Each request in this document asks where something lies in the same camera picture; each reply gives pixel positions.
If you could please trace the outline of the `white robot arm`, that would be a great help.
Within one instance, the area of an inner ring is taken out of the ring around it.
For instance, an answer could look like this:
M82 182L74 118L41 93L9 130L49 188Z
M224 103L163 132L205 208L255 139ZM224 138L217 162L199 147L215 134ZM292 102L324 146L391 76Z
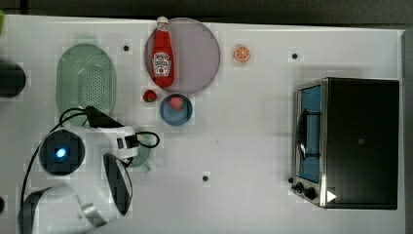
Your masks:
M56 184L27 196L20 234L86 234L124 217L132 182L124 164L138 154L132 127L62 127L40 144L41 169Z

